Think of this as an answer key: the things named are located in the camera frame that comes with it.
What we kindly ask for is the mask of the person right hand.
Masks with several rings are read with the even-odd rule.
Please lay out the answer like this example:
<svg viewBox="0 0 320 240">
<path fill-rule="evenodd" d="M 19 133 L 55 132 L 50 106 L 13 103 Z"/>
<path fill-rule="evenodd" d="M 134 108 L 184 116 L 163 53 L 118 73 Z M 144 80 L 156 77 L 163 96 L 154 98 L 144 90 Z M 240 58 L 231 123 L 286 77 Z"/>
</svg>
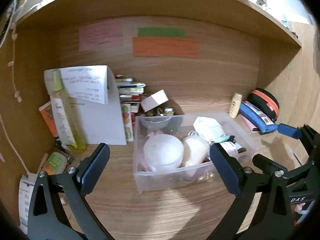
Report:
<svg viewBox="0 0 320 240">
<path fill-rule="evenodd" d="M 308 213 L 308 207 L 306 203 L 300 203 L 295 207 L 295 212 L 299 215 L 306 215 Z"/>
</svg>

